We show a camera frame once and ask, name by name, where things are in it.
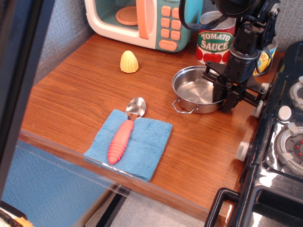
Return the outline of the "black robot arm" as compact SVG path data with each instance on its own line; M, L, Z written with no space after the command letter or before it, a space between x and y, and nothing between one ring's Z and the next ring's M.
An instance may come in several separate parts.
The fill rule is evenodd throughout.
M203 78L213 83L213 102L224 101L228 113L239 101L257 107L267 93L253 77L262 51L273 42L278 0L215 0L220 21L236 19L233 44L225 65L206 62Z

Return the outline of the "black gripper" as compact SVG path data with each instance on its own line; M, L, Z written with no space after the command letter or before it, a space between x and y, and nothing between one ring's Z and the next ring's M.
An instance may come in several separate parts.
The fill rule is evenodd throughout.
M254 107L259 105L264 95L260 92L261 85L254 79L253 72L260 54L259 49L252 54L241 53L231 45L225 65L206 62L203 78L213 83L213 102L225 100L223 113L228 113L239 101L245 101Z

